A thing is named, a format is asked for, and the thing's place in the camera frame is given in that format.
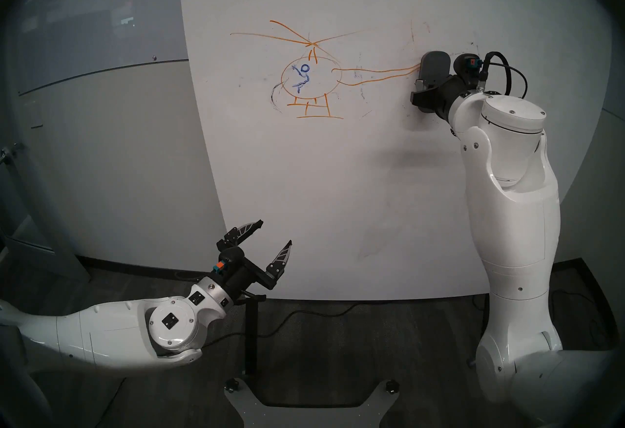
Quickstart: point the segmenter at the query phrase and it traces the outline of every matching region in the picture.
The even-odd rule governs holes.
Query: whiteboard
[[[488,291],[458,139],[409,103],[425,52],[497,50],[526,74],[527,98],[548,114],[562,196],[606,90],[610,24],[594,0],[182,0],[182,9],[226,227],[265,221],[244,247],[260,264],[293,241],[275,297]],[[501,69],[488,88],[503,91]],[[513,76],[512,94],[522,90]]]
[[[180,0],[16,0],[6,27],[12,87],[187,59]]]

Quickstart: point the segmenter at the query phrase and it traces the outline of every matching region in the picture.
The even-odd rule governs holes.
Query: blue scribble
[[[297,66],[295,66],[295,65],[291,65],[291,68],[293,68],[296,72],[298,72],[298,75],[301,76],[302,78],[306,77],[306,81],[301,82],[301,83],[297,83],[296,85],[292,85],[291,86],[291,88],[297,87],[298,88],[298,94],[299,94],[299,91],[302,89],[302,86],[306,85],[306,83],[308,83],[310,81],[310,76],[308,76],[308,72],[310,71],[311,68],[310,68],[310,66],[308,66],[306,64],[302,65],[301,70],[299,70],[297,68]]]

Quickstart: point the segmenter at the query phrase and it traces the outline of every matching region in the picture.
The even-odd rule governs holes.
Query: black stand leg
[[[245,304],[245,375],[256,375],[258,359],[258,301],[249,299]]]
[[[234,305],[245,305],[245,367],[243,374],[252,387],[257,373],[258,362],[258,304],[267,300],[267,295],[241,297]]]

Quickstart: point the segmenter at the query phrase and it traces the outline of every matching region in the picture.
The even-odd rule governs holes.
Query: black sticker
[[[200,292],[196,291],[193,295],[189,297],[189,300],[193,302],[193,305],[199,305],[202,300],[204,300],[204,295]]]
[[[172,327],[174,327],[174,325],[178,323],[178,319],[173,313],[170,312],[169,315],[165,317],[161,322],[165,324],[165,327],[171,329]]]

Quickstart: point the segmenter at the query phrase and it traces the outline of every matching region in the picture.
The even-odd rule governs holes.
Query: helicopter drawing
[[[285,66],[280,77],[280,83],[275,86],[275,88],[281,86],[281,88],[286,93],[293,97],[292,103],[288,103],[287,107],[304,107],[304,114],[297,116],[297,118],[338,118],[342,120],[343,117],[339,117],[331,113],[330,105],[327,99],[327,96],[332,93],[337,86],[358,86],[362,85],[363,83],[380,82],[383,80],[388,80],[390,78],[410,75],[418,71],[420,68],[420,64],[410,66],[408,68],[395,68],[392,70],[342,68],[339,64],[339,60],[332,56],[319,44],[329,40],[356,34],[361,31],[354,31],[351,33],[341,34],[339,36],[332,36],[330,38],[311,41],[310,39],[304,38],[304,36],[295,32],[293,29],[289,28],[289,26],[282,24],[281,22],[275,20],[270,20],[269,22],[282,26],[282,28],[287,29],[289,32],[296,35],[299,39],[296,40],[282,38],[278,36],[270,36],[267,34],[244,32],[234,32],[230,33],[230,35],[260,36],[264,38],[271,38],[280,41],[300,44],[304,45],[304,48],[310,48],[308,51],[308,56],[306,55],[306,53],[304,53],[301,57],[296,58]],[[405,73],[383,76],[377,79],[363,80],[357,83],[347,83],[346,81],[343,81],[343,72],[347,71],[370,73]]]

